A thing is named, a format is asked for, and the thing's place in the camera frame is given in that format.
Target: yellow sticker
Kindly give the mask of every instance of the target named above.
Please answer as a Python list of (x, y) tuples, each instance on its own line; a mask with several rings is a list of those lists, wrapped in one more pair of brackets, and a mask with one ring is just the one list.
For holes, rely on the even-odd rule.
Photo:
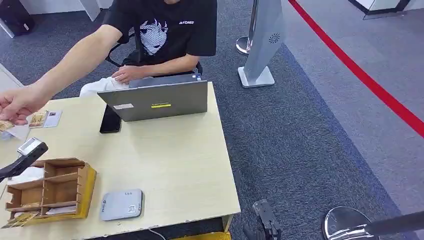
[(163, 105), (151, 106), (152, 109), (168, 108), (168, 107), (171, 107), (171, 104), (163, 104)]

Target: cable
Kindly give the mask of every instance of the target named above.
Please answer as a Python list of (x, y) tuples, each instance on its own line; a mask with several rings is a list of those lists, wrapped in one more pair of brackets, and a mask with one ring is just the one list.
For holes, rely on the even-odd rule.
[(152, 233), (154, 233), (154, 234), (156, 234), (156, 235), (159, 235), (163, 240), (167, 240), (162, 234), (160, 234), (160, 233), (158, 233), (158, 232), (155, 232), (155, 231), (153, 231), (152, 229), (148, 229), (150, 232), (152, 232)]

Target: gray carpet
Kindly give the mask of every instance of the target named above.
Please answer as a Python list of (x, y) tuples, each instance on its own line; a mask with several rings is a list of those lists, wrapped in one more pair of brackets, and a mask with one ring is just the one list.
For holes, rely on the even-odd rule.
[[(395, 203), (286, 46), (269, 64), (276, 79), (274, 86), (241, 87), (236, 69), (246, 58), (235, 53), (234, 42), (246, 34), (249, 11), (243, 0), (219, 1), (217, 55), (202, 60), (204, 78), (215, 86), (241, 205), (242, 212), (230, 228), (232, 238), (245, 239), (243, 224), (255, 228), (251, 206), (262, 198), (268, 199), (282, 224), (283, 239), (323, 239), (322, 218), (339, 205), (358, 208), (372, 220), (399, 215)], [(0, 33), (0, 62), (25, 85), (53, 67), (101, 22), (89, 22), (83, 12), (35, 16), (35, 20), (38, 27), (30, 35), (12, 40)], [(116, 58), (123, 58), (131, 47), (121, 49)], [(103, 63), (56, 98), (77, 96), (83, 84), (115, 70)], [(158, 229), (167, 238), (221, 230), (219, 219)], [(108, 238), (159, 239), (147, 231)], [(408, 233), (383, 239), (416, 240), (417, 236)]]
[[(299, 3), (360, 67), (424, 120), (424, 9), (363, 20), (364, 13), (347, 0)], [(364, 86), (290, 4), (284, 13), (287, 47), (372, 172), (403, 214), (422, 211), (424, 138)], [(424, 240), (424, 231), (418, 236)]]

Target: red stripe on floor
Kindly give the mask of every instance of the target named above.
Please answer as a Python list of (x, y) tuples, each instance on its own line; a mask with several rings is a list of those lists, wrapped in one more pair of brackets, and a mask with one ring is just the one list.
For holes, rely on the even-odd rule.
[(348, 67), (355, 76), (367, 86), (381, 101), (383, 101), (393, 112), (403, 119), (421, 137), (424, 138), (424, 122), (415, 116), (408, 108), (390, 95), (382, 86), (372, 79), (361, 67), (356, 64), (312, 19), (311, 16), (300, 6), (296, 0), (288, 0), (294, 9), (300, 14), (312, 30), (331, 49), (331, 51)]

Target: black phone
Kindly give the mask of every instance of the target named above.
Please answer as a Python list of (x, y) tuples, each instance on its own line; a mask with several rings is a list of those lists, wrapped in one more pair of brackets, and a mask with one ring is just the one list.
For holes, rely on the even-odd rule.
[(118, 133), (121, 130), (121, 121), (121, 117), (109, 105), (106, 105), (100, 126), (100, 133)]

